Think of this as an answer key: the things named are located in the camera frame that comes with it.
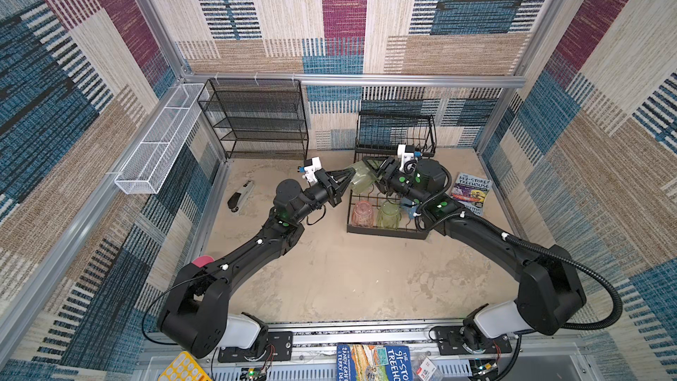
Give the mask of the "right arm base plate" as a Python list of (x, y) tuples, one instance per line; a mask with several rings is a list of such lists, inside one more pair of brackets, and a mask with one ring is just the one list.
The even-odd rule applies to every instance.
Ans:
[(501, 336), (493, 340), (483, 340), (474, 347), (465, 343), (461, 333), (463, 326), (433, 326), (428, 338), (435, 342), (441, 356), (456, 355), (510, 355), (513, 351), (511, 339)]

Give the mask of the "black wire dish rack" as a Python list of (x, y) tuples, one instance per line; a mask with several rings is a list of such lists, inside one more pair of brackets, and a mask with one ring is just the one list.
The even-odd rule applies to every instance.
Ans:
[(424, 240), (427, 234), (414, 227), (419, 199), (409, 199), (422, 180), (415, 167), (435, 155), (434, 119), (413, 113), (361, 111), (357, 120), (354, 162), (358, 179), (371, 185), (352, 192), (347, 232)]

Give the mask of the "blue white ceramic mug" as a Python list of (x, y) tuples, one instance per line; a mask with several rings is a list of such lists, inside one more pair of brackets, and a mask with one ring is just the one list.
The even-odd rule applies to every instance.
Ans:
[(415, 219), (418, 206), (419, 202), (417, 200), (411, 200), (405, 197), (400, 199), (400, 207), (407, 214), (409, 220)]

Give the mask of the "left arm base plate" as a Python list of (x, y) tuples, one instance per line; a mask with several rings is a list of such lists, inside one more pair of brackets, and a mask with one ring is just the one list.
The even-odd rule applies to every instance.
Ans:
[(220, 349), (217, 357), (219, 363), (263, 363), (266, 359), (274, 362), (291, 360), (294, 333), (291, 331), (268, 332), (257, 339), (249, 349), (225, 347)]

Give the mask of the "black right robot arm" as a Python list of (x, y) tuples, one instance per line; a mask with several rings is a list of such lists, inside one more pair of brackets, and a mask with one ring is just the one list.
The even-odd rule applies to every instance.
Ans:
[(554, 334), (581, 330), (571, 322), (586, 297), (578, 275), (586, 273), (559, 246), (544, 248), (522, 240), (476, 215), (447, 190), (451, 174), (431, 159), (400, 164), (393, 157), (365, 158), (379, 192), (397, 194), (412, 202), (414, 224), (420, 232), (436, 231), (470, 246), (492, 260), (518, 283), (516, 298), (484, 305), (464, 321), (469, 340), (493, 340), (507, 333)]

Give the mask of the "green plastic cup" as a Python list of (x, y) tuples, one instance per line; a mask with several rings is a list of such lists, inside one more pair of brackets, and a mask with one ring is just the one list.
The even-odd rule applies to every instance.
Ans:
[(398, 229), (401, 221), (400, 204), (384, 201), (377, 214), (377, 227), (380, 229)]
[(350, 182), (350, 189), (355, 195), (362, 194), (366, 190), (369, 190), (377, 181), (377, 170), (367, 162), (355, 162), (350, 168), (355, 171)]

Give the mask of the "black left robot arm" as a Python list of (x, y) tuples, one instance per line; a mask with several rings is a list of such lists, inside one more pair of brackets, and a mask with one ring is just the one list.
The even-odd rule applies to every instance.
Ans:
[(220, 347), (248, 349), (259, 356), (266, 347), (266, 325), (254, 317), (228, 312), (231, 296), (248, 278), (296, 246), (303, 220), (327, 204), (340, 204), (355, 169), (314, 173), (303, 189), (294, 179), (281, 182), (262, 228), (226, 256), (200, 258), (184, 266), (167, 291), (157, 317), (158, 330), (195, 358)]

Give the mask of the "pink translucent plastic cup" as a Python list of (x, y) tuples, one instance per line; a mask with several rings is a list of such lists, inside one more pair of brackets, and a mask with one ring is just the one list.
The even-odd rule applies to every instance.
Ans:
[(354, 227), (371, 228), (374, 224), (374, 208), (366, 200), (358, 201), (353, 205), (351, 225)]

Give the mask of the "opaque pink plastic cup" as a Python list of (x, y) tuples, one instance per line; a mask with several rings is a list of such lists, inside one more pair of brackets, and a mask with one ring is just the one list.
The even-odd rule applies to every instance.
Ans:
[(211, 256), (200, 256), (195, 258), (192, 261), (192, 264), (196, 267), (204, 267), (214, 262), (214, 259)]

